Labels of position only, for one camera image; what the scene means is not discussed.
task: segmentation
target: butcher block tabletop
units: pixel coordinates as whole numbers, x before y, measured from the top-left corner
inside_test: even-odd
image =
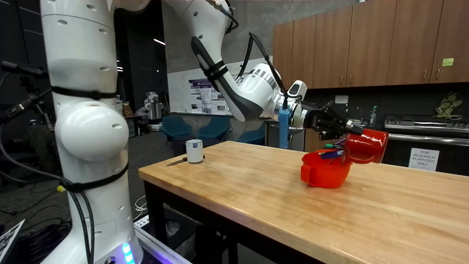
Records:
[[[324,262],[469,262],[469,177],[352,164],[339,189],[301,180],[305,152],[222,142],[140,169],[166,191]]]

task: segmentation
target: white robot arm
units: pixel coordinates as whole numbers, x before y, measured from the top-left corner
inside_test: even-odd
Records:
[[[299,97],[285,100],[286,92],[280,91],[267,64],[255,66],[241,84],[236,84],[227,72],[222,59],[222,42],[229,26],[229,18],[223,13],[229,12],[225,0],[166,0],[166,3],[189,26],[194,35],[192,48],[201,67],[222,91],[236,119],[260,117],[263,111],[271,116],[279,107],[296,108],[292,116],[302,116],[298,114]],[[79,224],[84,217],[71,202],[74,227],[44,262],[135,264],[142,260],[142,249],[134,232],[128,189],[129,129],[113,107],[118,81],[113,13],[115,9],[141,10],[147,4],[148,0],[41,0],[63,176],[85,186],[79,192],[90,196],[94,213],[94,217],[85,213],[84,232]],[[305,88],[305,84],[296,82],[290,92],[304,97]],[[84,233],[96,239],[94,246],[91,242],[90,248],[94,252],[88,252],[88,260]]]

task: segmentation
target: red object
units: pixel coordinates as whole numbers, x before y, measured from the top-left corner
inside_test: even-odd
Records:
[[[387,132],[374,129],[364,129],[362,135],[349,133],[345,155],[353,163],[381,163],[387,139]]]
[[[329,151],[320,150],[304,155],[301,177],[305,183],[315,188],[340,188],[348,179],[352,161],[345,157],[321,158],[321,152]]]

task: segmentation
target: upper cabinet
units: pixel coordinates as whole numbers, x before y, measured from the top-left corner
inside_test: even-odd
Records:
[[[292,76],[293,81],[301,79],[308,86],[312,86],[314,75],[314,31],[315,16],[295,20],[293,23],[293,56]]]
[[[274,67],[280,72],[286,88],[293,84],[293,22],[280,23],[274,28],[273,37]]]
[[[345,86],[348,76],[352,7],[317,16],[314,88]]]
[[[397,0],[389,85],[430,82],[441,7],[443,0]]]
[[[386,84],[396,0],[370,0],[353,6],[348,86]]]
[[[433,82],[469,81],[469,1],[443,3]]]

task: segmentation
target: cabinet door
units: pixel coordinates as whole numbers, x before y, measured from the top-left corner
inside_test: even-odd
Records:
[[[314,88],[346,85],[352,7],[317,16]]]
[[[293,81],[301,79],[310,88],[312,86],[314,73],[314,31],[314,16],[293,23]]]
[[[386,85],[395,15],[396,0],[353,6],[348,86]]]
[[[274,67],[282,75],[282,82],[286,88],[292,85],[292,53],[293,53],[293,22],[286,22],[274,26],[273,54]]]
[[[443,0],[397,0],[387,84],[425,84],[436,54]]]
[[[433,82],[469,81],[469,1],[443,3]]]

